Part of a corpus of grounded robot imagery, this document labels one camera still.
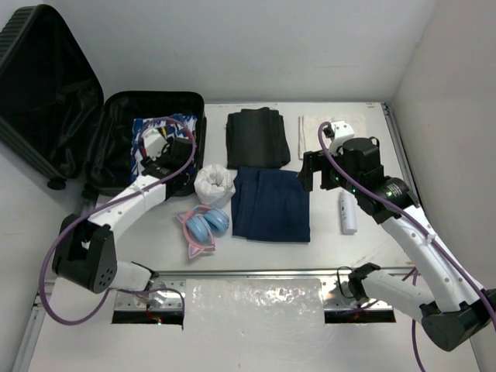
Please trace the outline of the blue white red patterned garment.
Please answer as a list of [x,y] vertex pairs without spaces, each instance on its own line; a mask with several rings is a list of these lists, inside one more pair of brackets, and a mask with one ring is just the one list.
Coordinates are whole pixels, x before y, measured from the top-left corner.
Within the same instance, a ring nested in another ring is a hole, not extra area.
[[168,119],[134,119],[131,137],[130,183],[144,171],[146,165],[167,152],[176,138],[187,139],[185,127],[195,134],[196,115],[173,114]]

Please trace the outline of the black garment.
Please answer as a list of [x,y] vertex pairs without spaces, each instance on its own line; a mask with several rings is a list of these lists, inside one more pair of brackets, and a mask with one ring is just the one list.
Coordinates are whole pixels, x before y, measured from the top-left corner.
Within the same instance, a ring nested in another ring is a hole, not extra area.
[[230,113],[226,123],[227,167],[280,169],[291,161],[284,117],[263,107]]

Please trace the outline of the navy blue garment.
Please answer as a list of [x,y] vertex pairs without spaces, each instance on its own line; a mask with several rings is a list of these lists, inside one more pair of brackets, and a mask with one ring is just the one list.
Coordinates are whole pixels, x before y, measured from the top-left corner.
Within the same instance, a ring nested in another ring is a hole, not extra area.
[[240,167],[234,185],[234,236],[269,243],[311,241],[310,197],[295,171]]

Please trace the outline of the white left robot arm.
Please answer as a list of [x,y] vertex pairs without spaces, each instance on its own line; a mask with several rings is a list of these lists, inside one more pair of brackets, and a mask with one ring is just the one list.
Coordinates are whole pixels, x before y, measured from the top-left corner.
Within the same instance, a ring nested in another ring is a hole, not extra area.
[[108,289],[142,292],[150,287],[153,271],[118,260],[116,246],[129,227],[190,180],[195,138],[176,138],[168,144],[163,155],[107,204],[86,219],[70,215],[63,221],[52,261],[57,276],[95,294]]

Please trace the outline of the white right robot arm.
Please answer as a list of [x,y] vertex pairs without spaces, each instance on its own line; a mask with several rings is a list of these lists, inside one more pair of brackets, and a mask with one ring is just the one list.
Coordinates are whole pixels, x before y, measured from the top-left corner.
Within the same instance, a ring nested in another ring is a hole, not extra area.
[[380,266],[366,263],[348,276],[355,301],[385,301],[419,323],[441,350],[452,351],[495,321],[495,291],[475,281],[449,252],[425,216],[410,187],[385,175],[376,138],[348,139],[335,155],[308,151],[298,180],[313,189],[313,174],[321,174],[321,188],[342,188],[356,198],[404,250],[428,287],[418,289]]

